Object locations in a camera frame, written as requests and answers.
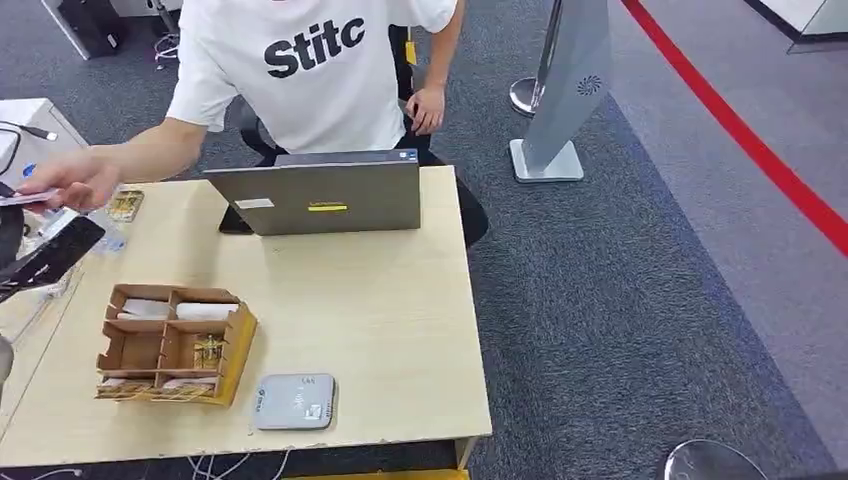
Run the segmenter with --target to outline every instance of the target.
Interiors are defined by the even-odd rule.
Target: desk leg
[[[471,452],[474,451],[474,445],[480,437],[467,437],[454,440],[456,445],[456,468],[457,470],[465,470],[468,465],[468,460],[471,458]]]

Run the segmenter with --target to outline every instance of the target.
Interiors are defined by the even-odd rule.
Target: white cable
[[[212,479],[212,480],[224,480],[224,479],[227,477],[227,475],[229,475],[229,474],[233,473],[233,472],[234,472],[234,471],[235,471],[238,467],[240,467],[240,466],[241,466],[241,464],[242,464],[242,463],[244,463],[244,462],[245,462],[248,458],[250,458],[250,454],[249,454],[249,453],[248,453],[248,454],[246,454],[245,456],[243,456],[243,457],[241,458],[241,460],[239,460],[239,461],[238,461],[235,465],[233,465],[232,467],[230,467],[230,469],[229,469],[229,470],[227,470],[226,472],[222,473],[221,475],[219,475],[219,476],[215,477],[215,478],[214,478],[214,479]]]
[[[61,470],[53,470],[52,472],[45,473],[44,475],[41,475],[40,477],[33,478],[32,480],[41,480],[42,478],[51,477],[53,475],[56,475],[57,473],[73,473],[75,477],[81,477],[82,476],[82,470],[80,470],[78,468],[63,468]]]
[[[286,469],[286,462],[289,461],[289,453],[291,453],[291,450],[286,450],[286,454],[283,455],[283,463],[280,464],[280,469],[277,470],[276,475],[271,477],[271,480],[277,480],[278,478],[280,478],[283,475],[283,470]]]
[[[212,464],[215,463],[215,455],[209,458],[209,468],[206,469],[206,478],[212,478]]]
[[[285,468],[286,468],[286,463],[288,463],[288,461],[289,461],[289,453],[291,453],[291,450],[286,450],[283,453],[283,462],[280,464],[280,469],[277,470],[277,474],[274,475],[271,478],[271,480],[278,480],[280,478],[280,475],[283,474],[283,470],[285,470]],[[206,469],[205,472],[202,471],[203,467],[201,465],[201,463],[203,462],[203,459],[206,458],[205,456],[201,456],[198,459],[197,463],[194,463],[194,460],[192,460],[191,457],[186,457],[186,460],[188,460],[188,463],[190,463],[192,469],[194,469],[194,474],[191,476],[192,480],[197,480],[198,474],[201,476],[201,480],[202,480],[203,477],[206,477],[207,480],[226,480],[227,475],[236,471],[236,469],[239,468],[241,466],[241,464],[243,464],[244,462],[247,461],[248,458],[250,458],[250,455],[251,454],[249,454],[249,453],[245,454],[245,456],[243,456],[241,458],[241,460],[236,462],[236,464],[233,465],[232,467],[230,467],[227,471],[225,471],[224,473],[222,473],[220,475],[214,475],[214,476],[212,475],[212,462],[215,460],[215,455],[212,455],[212,458],[209,461],[209,467]]]
[[[203,459],[206,458],[204,455],[201,455],[200,458],[197,459],[197,465],[191,462],[191,457],[188,457],[188,461],[191,462],[191,466],[194,467],[194,473],[191,476],[191,480],[197,480],[197,474],[203,475],[203,472],[200,471],[200,464],[203,463]]]

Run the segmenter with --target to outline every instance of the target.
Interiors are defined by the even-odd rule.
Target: man's hand
[[[33,194],[58,188],[47,200],[48,207],[67,205],[80,211],[102,207],[120,183],[120,169],[99,158],[96,148],[77,150],[37,166],[18,192]]]
[[[412,117],[412,131],[416,135],[429,135],[442,126],[445,119],[445,89],[441,86],[425,86],[415,92],[406,104]]]

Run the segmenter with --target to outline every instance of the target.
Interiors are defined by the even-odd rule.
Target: wooden desk
[[[422,228],[283,237],[224,236],[225,201],[206,181],[144,185],[120,254],[90,256],[56,333],[0,440],[0,465],[455,439],[460,466],[491,433],[451,167],[422,169]],[[94,400],[95,357],[115,283],[226,288],[259,319],[235,402]],[[251,426],[259,379],[335,376],[324,431]]]

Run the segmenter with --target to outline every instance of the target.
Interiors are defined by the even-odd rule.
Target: laptop
[[[258,235],[421,226],[417,150],[280,155],[204,175]]]

